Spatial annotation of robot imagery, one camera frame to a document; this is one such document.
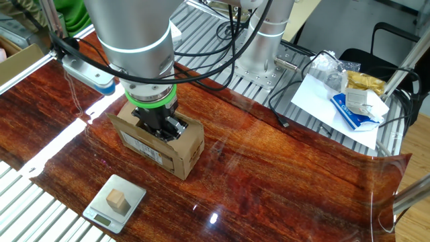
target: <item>yellow package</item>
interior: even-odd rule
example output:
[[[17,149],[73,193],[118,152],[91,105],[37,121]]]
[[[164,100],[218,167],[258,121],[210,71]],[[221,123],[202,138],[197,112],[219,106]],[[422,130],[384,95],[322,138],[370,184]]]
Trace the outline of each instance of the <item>yellow package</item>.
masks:
[[[384,94],[385,81],[381,81],[376,77],[372,77],[355,71],[347,71],[348,73],[348,88],[358,90],[373,90],[378,96]]]

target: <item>white paper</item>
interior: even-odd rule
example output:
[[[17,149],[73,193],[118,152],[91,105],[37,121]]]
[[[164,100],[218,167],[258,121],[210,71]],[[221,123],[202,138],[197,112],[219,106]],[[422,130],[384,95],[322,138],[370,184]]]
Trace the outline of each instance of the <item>white paper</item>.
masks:
[[[378,97],[378,95],[376,95],[374,91],[369,89],[367,92],[368,105],[371,105],[371,108],[369,109],[370,114],[383,122],[384,118],[382,116],[388,113],[390,108]]]
[[[378,128],[372,131],[354,131],[330,102],[336,94],[338,93],[335,90],[312,75],[307,75],[294,95],[292,103],[331,128],[374,150]]]

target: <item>green ring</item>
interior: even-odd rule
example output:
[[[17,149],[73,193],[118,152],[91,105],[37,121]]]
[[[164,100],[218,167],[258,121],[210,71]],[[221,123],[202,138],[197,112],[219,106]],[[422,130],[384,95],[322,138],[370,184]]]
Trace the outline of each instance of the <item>green ring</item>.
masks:
[[[130,101],[130,103],[132,103],[136,107],[146,108],[146,109],[160,108],[161,106],[168,104],[175,96],[176,96],[176,85],[173,85],[172,91],[170,92],[170,94],[166,98],[162,99],[159,102],[155,102],[152,104],[146,104],[146,103],[138,102],[132,96],[130,96],[130,94],[126,91],[126,97],[127,97],[128,101]]]

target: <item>red wood grain surface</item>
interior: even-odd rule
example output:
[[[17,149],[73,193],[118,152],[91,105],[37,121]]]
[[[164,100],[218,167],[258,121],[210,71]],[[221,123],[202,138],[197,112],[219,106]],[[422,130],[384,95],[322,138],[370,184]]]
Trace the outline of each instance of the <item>red wood grain surface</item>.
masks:
[[[102,50],[95,34],[86,40]],[[120,234],[102,229],[116,241],[395,241],[392,195],[410,155],[360,155],[280,126],[229,89],[182,84],[178,111],[202,122],[205,150],[181,181],[122,145],[104,113],[117,114],[124,95],[64,75],[51,61],[0,95],[0,159],[78,214],[113,174],[145,188]]]

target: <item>cardboard box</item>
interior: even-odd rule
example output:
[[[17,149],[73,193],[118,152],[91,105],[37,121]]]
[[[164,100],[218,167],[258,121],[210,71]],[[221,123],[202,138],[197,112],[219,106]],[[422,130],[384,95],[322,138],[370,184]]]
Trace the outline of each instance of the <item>cardboard box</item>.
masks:
[[[5,49],[7,59],[0,63],[0,86],[30,67],[44,55],[37,44],[21,49],[0,36],[0,48]]]
[[[132,115],[135,108],[127,102],[117,116],[107,114],[124,145],[185,180],[204,149],[203,124],[176,113],[188,127],[179,139],[165,143],[137,126],[140,120]]]

